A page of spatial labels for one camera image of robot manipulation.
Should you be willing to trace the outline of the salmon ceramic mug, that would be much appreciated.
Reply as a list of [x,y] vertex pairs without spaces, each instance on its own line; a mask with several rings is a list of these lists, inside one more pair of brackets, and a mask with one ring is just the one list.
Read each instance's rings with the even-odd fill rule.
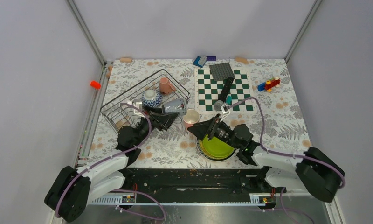
[[175,86],[171,84],[170,80],[166,77],[160,79],[159,90],[163,95],[169,95],[176,92]]

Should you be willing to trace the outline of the pink ceramic mug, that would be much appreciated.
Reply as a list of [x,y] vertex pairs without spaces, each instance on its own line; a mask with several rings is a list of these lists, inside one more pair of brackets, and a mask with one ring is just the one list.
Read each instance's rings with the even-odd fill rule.
[[200,115],[195,109],[187,109],[186,114],[182,116],[183,126],[185,129],[198,123],[199,120]]

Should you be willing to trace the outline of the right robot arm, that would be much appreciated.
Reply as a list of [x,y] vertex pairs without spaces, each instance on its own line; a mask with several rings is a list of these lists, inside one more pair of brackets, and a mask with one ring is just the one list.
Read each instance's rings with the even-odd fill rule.
[[266,174],[256,180],[256,186],[262,192],[273,187],[298,189],[330,203],[345,185],[345,172],[316,147],[301,154],[270,151],[253,140],[253,134],[245,124],[231,128],[219,115],[193,124],[187,130],[198,140],[221,143],[220,151],[225,147],[237,151],[236,156],[246,165],[269,167]]

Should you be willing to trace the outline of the white blue patterned bowl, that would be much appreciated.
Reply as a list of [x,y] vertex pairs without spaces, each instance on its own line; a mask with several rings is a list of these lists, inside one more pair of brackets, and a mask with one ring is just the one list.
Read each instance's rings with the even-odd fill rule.
[[148,107],[159,107],[162,104],[162,95],[158,90],[155,89],[148,89],[144,91],[141,101],[144,106]]

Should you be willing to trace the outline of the grey dotted mug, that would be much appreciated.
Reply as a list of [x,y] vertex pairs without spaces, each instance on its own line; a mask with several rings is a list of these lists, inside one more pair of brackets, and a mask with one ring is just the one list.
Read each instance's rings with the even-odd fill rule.
[[162,105],[163,113],[178,112],[180,116],[187,114],[187,102],[184,99],[178,98],[166,102]]

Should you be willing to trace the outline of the black wire dish rack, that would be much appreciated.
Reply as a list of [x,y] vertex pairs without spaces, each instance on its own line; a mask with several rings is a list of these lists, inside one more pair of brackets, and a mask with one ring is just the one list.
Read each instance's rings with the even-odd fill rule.
[[182,99],[189,102],[191,94],[180,83],[179,78],[174,78],[165,69],[160,69],[152,75],[143,78],[141,81],[135,83],[132,87],[121,91],[114,99],[105,103],[101,107],[101,113],[105,119],[110,123],[115,131],[119,131],[122,126],[132,126],[136,128],[140,121],[140,116],[134,113],[133,108],[126,107],[122,103],[137,103],[142,101],[143,94],[146,90],[152,89],[159,92],[159,83],[161,78],[167,78],[169,83],[175,86],[175,91],[168,94],[161,94],[160,102],[154,102],[151,108],[160,109],[164,103],[175,99]]

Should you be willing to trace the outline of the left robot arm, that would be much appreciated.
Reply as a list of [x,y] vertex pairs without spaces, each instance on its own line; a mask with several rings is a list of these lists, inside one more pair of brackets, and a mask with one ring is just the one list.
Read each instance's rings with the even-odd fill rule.
[[141,153],[140,146],[152,131],[168,130],[179,112],[160,113],[159,109],[139,110],[142,113],[135,127],[123,125],[118,131],[117,146],[105,158],[80,168],[64,167],[45,196],[44,203],[56,217],[67,222],[76,220],[88,203],[104,194],[120,189],[127,192],[133,187],[133,178],[122,170],[134,163]]

